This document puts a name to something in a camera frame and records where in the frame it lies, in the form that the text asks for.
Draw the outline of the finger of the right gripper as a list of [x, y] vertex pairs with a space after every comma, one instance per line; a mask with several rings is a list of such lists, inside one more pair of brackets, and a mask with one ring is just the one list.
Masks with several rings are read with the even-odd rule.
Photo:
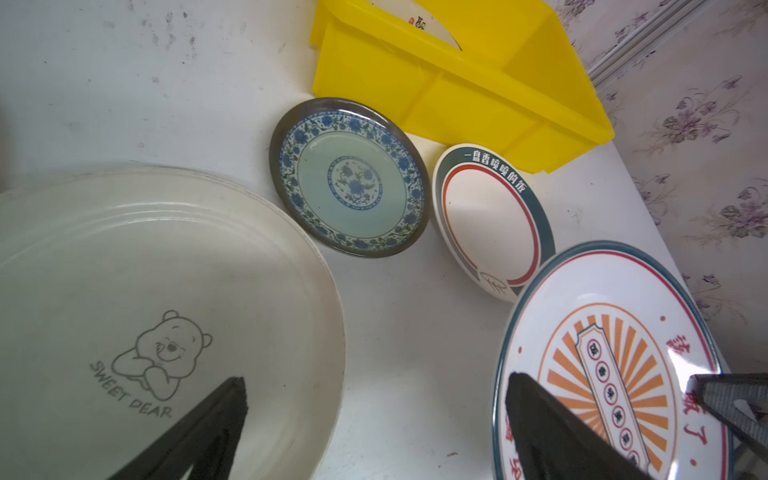
[[695, 400], [727, 426], [763, 462], [767, 461], [767, 427], [737, 408], [737, 401], [757, 405], [767, 401], [767, 374], [692, 375]]

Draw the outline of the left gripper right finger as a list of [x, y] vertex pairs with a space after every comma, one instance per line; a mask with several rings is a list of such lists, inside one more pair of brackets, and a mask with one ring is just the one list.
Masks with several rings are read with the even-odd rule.
[[505, 407], [526, 479], [647, 479], [525, 373], [508, 377]]

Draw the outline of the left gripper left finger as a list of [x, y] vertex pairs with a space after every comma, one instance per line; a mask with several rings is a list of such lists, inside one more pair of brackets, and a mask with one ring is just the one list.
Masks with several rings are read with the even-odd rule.
[[245, 380], [230, 377], [112, 477], [227, 479], [247, 413]]

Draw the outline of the white plate orange sunburst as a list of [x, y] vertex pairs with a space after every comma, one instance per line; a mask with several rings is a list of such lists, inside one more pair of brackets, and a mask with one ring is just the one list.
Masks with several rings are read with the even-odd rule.
[[727, 479], [731, 433], [689, 384], [723, 370], [692, 297], [659, 261], [617, 241], [570, 247], [523, 289], [501, 343], [494, 475], [523, 475], [505, 397], [524, 373], [650, 477]]

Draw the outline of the plain white large plate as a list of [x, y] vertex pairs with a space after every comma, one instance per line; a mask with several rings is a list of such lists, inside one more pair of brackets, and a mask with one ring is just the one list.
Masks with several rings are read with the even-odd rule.
[[222, 382], [235, 479], [309, 479], [340, 409], [336, 283], [282, 210], [171, 168], [1, 197], [1, 475], [105, 479]]

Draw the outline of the white plate dark green rim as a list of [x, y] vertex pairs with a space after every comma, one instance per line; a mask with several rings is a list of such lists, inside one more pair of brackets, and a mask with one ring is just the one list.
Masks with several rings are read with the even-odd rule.
[[432, 176], [433, 211], [463, 271], [491, 296], [515, 303], [556, 253], [534, 190], [512, 164], [474, 144], [448, 148]]

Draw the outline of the small green patterned plate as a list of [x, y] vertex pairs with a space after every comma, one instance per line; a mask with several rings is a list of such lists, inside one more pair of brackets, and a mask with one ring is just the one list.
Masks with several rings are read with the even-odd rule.
[[363, 104], [326, 97], [294, 106], [273, 131], [269, 165], [290, 216], [334, 250], [393, 256], [427, 226], [431, 187], [421, 155]]

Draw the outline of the cream floral plate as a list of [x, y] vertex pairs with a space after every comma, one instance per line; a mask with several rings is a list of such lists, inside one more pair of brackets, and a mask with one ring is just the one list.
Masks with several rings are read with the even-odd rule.
[[369, 4], [461, 51], [449, 30], [429, 11], [412, 0], [370, 0]]

